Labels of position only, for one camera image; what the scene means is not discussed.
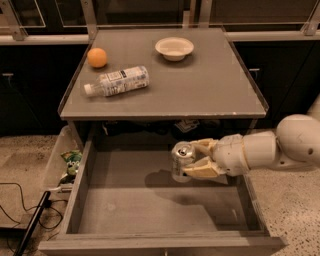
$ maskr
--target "can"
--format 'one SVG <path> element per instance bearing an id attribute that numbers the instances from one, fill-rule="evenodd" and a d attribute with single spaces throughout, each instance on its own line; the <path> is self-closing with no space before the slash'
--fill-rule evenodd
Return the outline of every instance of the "can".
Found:
<path id="1" fill-rule="evenodd" d="M 172 156 L 172 178 L 177 182 L 188 182 L 191 177 L 187 176 L 183 167 L 195 162 L 196 150 L 195 147 L 186 141 L 177 143 L 171 151 Z"/>

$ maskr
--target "gray drawer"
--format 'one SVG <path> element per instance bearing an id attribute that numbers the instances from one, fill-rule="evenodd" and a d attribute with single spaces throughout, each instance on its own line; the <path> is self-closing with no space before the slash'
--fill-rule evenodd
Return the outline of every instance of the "gray drawer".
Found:
<path id="1" fill-rule="evenodd" d="M 93 129 L 56 240 L 47 255 L 271 255 L 246 176 L 177 183 L 170 135 L 107 137 Z"/>

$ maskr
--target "table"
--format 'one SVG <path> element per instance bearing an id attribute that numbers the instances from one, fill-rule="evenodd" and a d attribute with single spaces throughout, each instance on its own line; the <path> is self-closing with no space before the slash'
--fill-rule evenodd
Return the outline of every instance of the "table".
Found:
<path id="1" fill-rule="evenodd" d="M 156 52 L 165 37 L 183 37 L 195 49 L 183 61 Z M 60 116 L 67 121 L 262 118 L 268 106 L 220 28 L 100 30 L 92 47 L 104 49 L 108 64 L 85 60 Z M 99 74 L 144 65 L 150 85 L 112 97 L 87 98 L 84 84 Z"/>

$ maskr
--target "dark cabinet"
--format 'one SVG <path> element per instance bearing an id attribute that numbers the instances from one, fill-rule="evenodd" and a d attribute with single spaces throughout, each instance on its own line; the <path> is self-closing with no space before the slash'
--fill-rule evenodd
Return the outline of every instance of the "dark cabinet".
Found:
<path id="1" fill-rule="evenodd" d="M 269 104 L 256 128 L 274 128 L 290 114 L 305 114 L 320 92 L 320 42 L 237 42 L 236 49 Z M 241 130 L 249 120 L 233 124 Z"/>
<path id="2" fill-rule="evenodd" d="M 0 47 L 0 135 L 57 134 L 57 109 L 87 45 Z"/>
<path id="3" fill-rule="evenodd" d="M 182 0 L 97 0 L 98 24 L 182 24 Z"/>

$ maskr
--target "terrazzo floor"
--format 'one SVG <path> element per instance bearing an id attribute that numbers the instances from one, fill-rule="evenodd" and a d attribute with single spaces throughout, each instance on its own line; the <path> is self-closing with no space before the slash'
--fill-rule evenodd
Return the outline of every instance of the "terrazzo floor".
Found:
<path id="1" fill-rule="evenodd" d="M 0 138 L 1 183 L 19 183 L 26 208 L 36 206 L 42 196 L 44 169 L 57 136 L 18 136 Z M 257 194 L 267 228 L 272 236 L 284 236 L 288 246 L 275 256 L 320 255 L 320 170 L 272 171 L 259 169 L 249 174 Z M 0 205 L 12 219 L 25 215 L 17 185 L 0 185 Z M 63 214 L 66 203 L 53 203 Z M 59 222 L 52 209 L 44 210 L 25 255 L 43 256 L 37 251 L 40 240 L 54 239 L 59 231 L 48 229 Z M 16 225 L 0 211 L 1 226 Z M 14 254 L 17 239 L 0 238 L 0 255 Z"/>

